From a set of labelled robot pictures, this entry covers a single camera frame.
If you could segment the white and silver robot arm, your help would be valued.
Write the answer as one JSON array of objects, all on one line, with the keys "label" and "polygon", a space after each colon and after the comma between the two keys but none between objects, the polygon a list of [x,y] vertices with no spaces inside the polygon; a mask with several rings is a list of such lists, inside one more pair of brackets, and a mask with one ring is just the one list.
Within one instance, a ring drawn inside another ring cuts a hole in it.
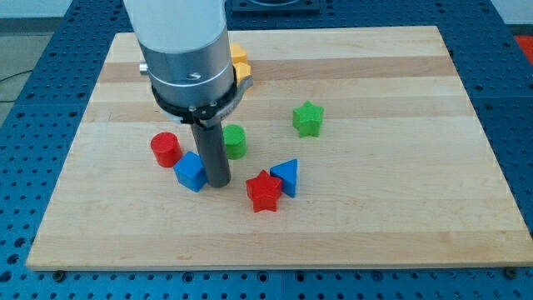
[{"label": "white and silver robot arm", "polygon": [[253,84],[237,79],[222,0],[125,0],[157,104],[178,122],[222,122]]}]

